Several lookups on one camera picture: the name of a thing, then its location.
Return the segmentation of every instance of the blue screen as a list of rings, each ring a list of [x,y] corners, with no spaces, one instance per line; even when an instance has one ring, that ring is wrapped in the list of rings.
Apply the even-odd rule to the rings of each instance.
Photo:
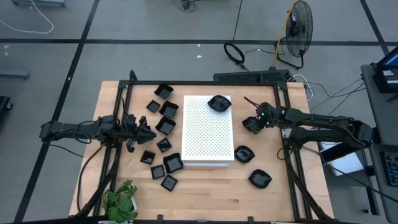
[[[386,61],[385,65],[398,65],[398,54],[395,54],[391,59]]]

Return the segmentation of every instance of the yellow cable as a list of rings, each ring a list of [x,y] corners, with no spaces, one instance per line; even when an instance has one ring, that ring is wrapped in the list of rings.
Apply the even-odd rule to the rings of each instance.
[[[284,26],[282,27],[282,30],[280,30],[280,32],[279,32],[278,44],[276,45],[276,49],[275,49],[274,64],[272,64],[272,66],[273,66],[274,68],[275,68],[275,65],[276,65],[276,60],[277,60],[277,58],[278,58],[280,39],[282,38],[282,35],[283,35],[284,30],[285,30],[285,28],[286,28],[287,21],[289,20],[290,14],[292,13],[293,6],[294,6],[294,3],[295,3],[295,2],[296,2],[296,0],[292,0],[292,5],[290,6],[289,13],[287,13]]]

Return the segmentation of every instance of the fan stand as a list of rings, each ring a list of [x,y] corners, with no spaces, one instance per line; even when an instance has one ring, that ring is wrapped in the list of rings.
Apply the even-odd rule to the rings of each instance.
[[[277,45],[277,43],[278,43],[278,41],[274,43],[275,50],[276,50],[276,45]],[[277,54],[277,59],[278,59],[279,61],[281,61],[281,62],[283,62],[283,63],[285,63],[285,64],[287,64],[287,65],[290,65],[290,66],[292,66],[292,67],[294,67],[295,69],[298,70],[298,69],[304,67],[304,58],[303,58],[304,53],[303,53],[302,50],[300,50],[300,55],[301,55],[301,66],[300,66],[300,67],[297,66],[297,65],[294,65],[294,64],[292,64],[292,63],[290,63],[290,62],[286,62],[285,60],[280,59],[279,54]]]

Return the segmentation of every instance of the white cable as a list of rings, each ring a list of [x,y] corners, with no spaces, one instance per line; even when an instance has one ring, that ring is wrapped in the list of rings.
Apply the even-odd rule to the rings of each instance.
[[[35,9],[37,10],[37,12],[39,12],[40,15],[42,15],[42,16],[44,17],[44,19],[45,19],[47,22],[50,23],[51,29],[50,29],[49,31],[47,31],[47,32],[39,32],[39,31],[20,30],[20,29],[16,29],[16,28],[13,28],[13,27],[7,25],[7,24],[6,24],[5,22],[3,22],[2,20],[0,20],[0,22],[1,22],[2,24],[4,24],[6,27],[8,27],[8,28],[10,28],[10,29],[12,29],[12,30],[15,30],[15,31],[19,31],[19,32],[34,33],[34,34],[49,34],[49,33],[51,33],[51,31],[54,30],[54,25],[52,24],[52,22],[51,22],[45,15],[42,14],[42,12],[40,12],[40,10],[36,7],[36,5],[35,5],[35,3],[33,2],[33,0],[30,0],[30,1],[32,2],[33,6],[34,6]]]
[[[305,79],[305,77],[304,77],[303,75],[301,75],[301,74],[296,74],[296,75],[293,76],[293,78],[296,77],[296,76],[300,76],[300,77],[302,77],[302,78],[304,79],[305,83],[306,83],[307,86],[308,86],[308,89],[310,89],[310,92],[311,92],[311,97],[310,97],[309,99],[307,99],[307,101],[312,100],[312,98],[313,98],[313,91],[312,91],[312,89],[311,89],[311,87],[310,87],[310,84],[308,84],[307,79]]]

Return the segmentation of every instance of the electric fan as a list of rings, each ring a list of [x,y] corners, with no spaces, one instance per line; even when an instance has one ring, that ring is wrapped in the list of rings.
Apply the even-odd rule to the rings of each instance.
[[[286,62],[277,56],[278,60],[287,65],[300,69],[304,66],[303,56],[310,47],[312,39],[312,13],[310,6],[301,0],[298,0],[289,15],[286,23],[286,37],[280,41],[287,45],[289,53],[297,58],[301,58],[301,66],[296,66]]]

